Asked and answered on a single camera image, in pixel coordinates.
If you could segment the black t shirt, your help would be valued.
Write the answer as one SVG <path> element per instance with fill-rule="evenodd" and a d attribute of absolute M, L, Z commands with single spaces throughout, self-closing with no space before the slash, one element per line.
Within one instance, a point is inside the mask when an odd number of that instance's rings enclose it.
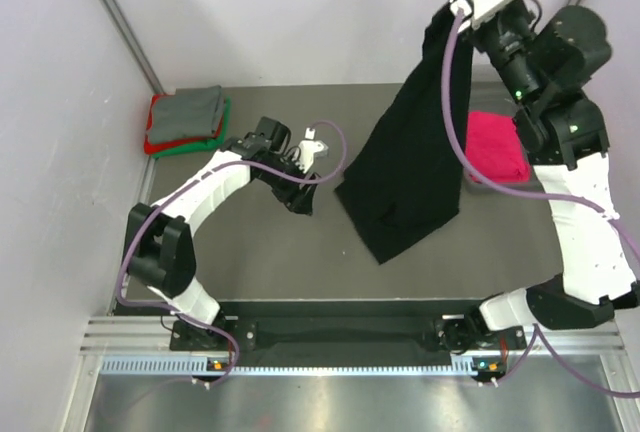
<path fill-rule="evenodd" d="M 444 50 L 454 17 L 446 7 L 424 32 L 422 56 L 335 194 L 358 236 L 384 264 L 459 212 L 462 166 L 441 107 Z"/>

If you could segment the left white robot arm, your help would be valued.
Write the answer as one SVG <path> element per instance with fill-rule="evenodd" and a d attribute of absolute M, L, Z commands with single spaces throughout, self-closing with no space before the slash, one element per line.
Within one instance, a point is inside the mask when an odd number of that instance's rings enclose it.
<path fill-rule="evenodd" d="M 178 190 L 151 205 L 139 203 L 129 213 L 124 273 L 172 311 L 195 320 L 192 336 L 205 348 L 220 346 L 227 326 L 216 318 L 219 303 L 196 278 L 195 233 L 225 200 L 254 180 L 267 184 L 289 211 L 312 213 L 319 176 L 310 169 L 328 146 L 308 128 L 303 140 L 287 151 L 290 136 L 284 124 L 263 117 L 255 131 L 227 139 Z"/>

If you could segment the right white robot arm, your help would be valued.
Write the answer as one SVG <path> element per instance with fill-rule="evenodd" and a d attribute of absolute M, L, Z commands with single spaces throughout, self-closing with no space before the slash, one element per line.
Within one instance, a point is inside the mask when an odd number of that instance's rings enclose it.
<path fill-rule="evenodd" d="M 541 31 L 513 0 L 469 35 L 488 55 L 516 104 L 517 137 L 549 203 L 562 270 L 551 279 L 489 297 L 469 310 L 469 340 L 487 348 L 504 330 L 539 324 L 590 329 L 639 305 L 609 188 L 610 141 L 603 113 L 583 90 L 612 57 L 602 18 L 561 8 Z"/>

